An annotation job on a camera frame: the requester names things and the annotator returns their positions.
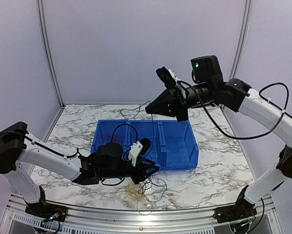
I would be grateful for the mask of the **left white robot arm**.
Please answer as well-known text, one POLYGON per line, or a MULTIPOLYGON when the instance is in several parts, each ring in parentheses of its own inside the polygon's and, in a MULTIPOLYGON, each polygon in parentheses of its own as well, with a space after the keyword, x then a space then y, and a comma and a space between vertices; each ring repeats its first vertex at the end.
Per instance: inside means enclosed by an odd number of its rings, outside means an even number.
POLYGON ((23 168, 23 163, 55 172, 79 185, 96 185, 111 178, 123 181, 127 177, 138 184, 159 170, 154 161, 144 159, 150 146, 151 141, 143 138, 124 151, 120 144, 110 141, 89 156, 79 151, 70 155, 39 140, 27 131, 27 124, 20 121, 0 132, 0 174, 39 216, 47 217, 51 205, 45 201, 43 189, 23 168))

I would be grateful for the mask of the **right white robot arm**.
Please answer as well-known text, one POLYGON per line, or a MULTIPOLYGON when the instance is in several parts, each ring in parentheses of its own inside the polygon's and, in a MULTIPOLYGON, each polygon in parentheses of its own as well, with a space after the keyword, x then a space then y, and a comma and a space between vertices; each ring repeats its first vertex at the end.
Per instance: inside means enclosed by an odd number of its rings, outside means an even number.
POLYGON ((277 135, 285 144, 279 160, 255 182, 247 185, 232 206, 231 214, 242 218, 263 196, 292 178, 292 115, 247 83, 237 78, 224 81, 214 55, 193 58, 191 65, 194 85, 181 81, 170 69, 157 69, 156 74, 166 89, 146 107, 147 113, 185 121, 190 108, 223 105, 257 121, 268 134, 277 135))

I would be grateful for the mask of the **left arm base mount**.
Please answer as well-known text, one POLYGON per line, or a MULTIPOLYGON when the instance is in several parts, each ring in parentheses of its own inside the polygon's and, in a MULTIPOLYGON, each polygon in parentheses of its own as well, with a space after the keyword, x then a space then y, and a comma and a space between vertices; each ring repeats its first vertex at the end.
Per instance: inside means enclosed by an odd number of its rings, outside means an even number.
POLYGON ((45 191, 39 186, 39 200, 35 203, 26 203, 25 212, 30 215, 38 216, 44 218, 44 220, 51 221, 51 217, 53 220, 56 219, 59 222, 64 222, 66 219, 68 208, 63 205, 57 205, 53 203, 49 203, 45 199, 45 191))

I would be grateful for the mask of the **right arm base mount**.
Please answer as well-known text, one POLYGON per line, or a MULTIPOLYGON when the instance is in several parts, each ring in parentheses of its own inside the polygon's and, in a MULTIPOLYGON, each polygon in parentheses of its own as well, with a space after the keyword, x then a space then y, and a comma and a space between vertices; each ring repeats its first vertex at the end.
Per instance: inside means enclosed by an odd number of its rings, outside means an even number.
POLYGON ((248 185, 241 190, 235 204, 215 208, 213 218, 218 223, 236 221, 257 214, 254 204, 245 199, 245 191, 247 188, 248 185))

